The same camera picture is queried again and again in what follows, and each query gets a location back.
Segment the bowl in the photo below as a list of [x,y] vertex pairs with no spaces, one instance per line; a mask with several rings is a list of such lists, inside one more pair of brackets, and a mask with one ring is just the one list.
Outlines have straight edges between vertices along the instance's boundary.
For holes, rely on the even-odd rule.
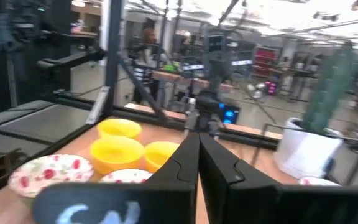
[[100,138],[125,136],[136,139],[142,132],[140,124],[126,119],[106,119],[98,124]]
[[105,175],[100,182],[101,183],[137,183],[141,184],[149,179],[153,174],[146,170],[140,169],[124,169],[117,170]]
[[322,179],[319,177],[302,177],[299,179],[300,185],[321,185],[321,186],[340,186],[332,181]]
[[91,146],[93,166],[102,175],[115,170],[137,169],[143,155],[143,145],[124,136],[99,139]]
[[179,147],[179,144],[173,142],[153,142],[145,147],[146,169],[155,173],[172,156]]
[[62,182],[87,182],[93,175],[90,161],[76,155],[55,154],[29,161],[9,177],[8,186],[31,202],[44,188]]

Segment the cactus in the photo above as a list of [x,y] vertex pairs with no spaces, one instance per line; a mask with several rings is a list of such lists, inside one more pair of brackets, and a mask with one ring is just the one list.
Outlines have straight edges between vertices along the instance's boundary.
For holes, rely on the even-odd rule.
[[352,42],[346,42],[334,55],[324,61],[318,83],[303,115],[301,127],[324,134],[341,96],[354,79],[356,54]]

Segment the ceiling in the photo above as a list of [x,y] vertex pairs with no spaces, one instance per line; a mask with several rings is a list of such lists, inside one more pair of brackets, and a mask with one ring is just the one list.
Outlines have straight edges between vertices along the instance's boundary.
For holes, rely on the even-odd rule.
[[[142,0],[128,0],[128,7],[145,7]],[[165,9],[165,0],[145,0],[159,11]],[[230,5],[230,0],[219,0],[219,4],[211,4],[212,0],[182,0],[182,18],[197,19],[212,24],[217,23],[222,13]],[[233,8],[223,25],[238,25],[244,12],[247,12],[242,29],[252,29],[263,35],[287,35],[308,41],[322,39],[352,38],[358,44],[358,10],[353,11],[355,0],[247,0],[246,7],[240,0]],[[170,16],[176,16],[177,1],[171,0],[168,8]],[[338,15],[335,22],[314,19],[316,12],[320,15]],[[324,44],[339,44],[339,41]]]

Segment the plate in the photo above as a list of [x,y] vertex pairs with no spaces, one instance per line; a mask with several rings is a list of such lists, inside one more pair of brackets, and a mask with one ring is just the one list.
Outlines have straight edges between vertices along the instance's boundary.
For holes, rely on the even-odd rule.
[[140,169],[123,169],[105,175],[100,182],[102,183],[137,183],[141,184],[149,179],[153,174]]
[[17,194],[34,198],[42,189],[62,182],[87,182],[93,175],[90,161],[76,155],[55,154],[25,163],[9,177]]
[[325,180],[318,177],[302,177],[299,180],[300,185],[322,185],[322,186],[340,186],[329,180]]

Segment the red shelf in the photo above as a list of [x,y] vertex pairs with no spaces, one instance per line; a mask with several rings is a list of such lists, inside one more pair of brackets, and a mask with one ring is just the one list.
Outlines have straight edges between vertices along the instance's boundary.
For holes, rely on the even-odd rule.
[[254,57],[254,73],[256,77],[268,78],[272,74],[272,68],[275,67],[272,63],[277,57],[277,51],[264,47],[255,48]]

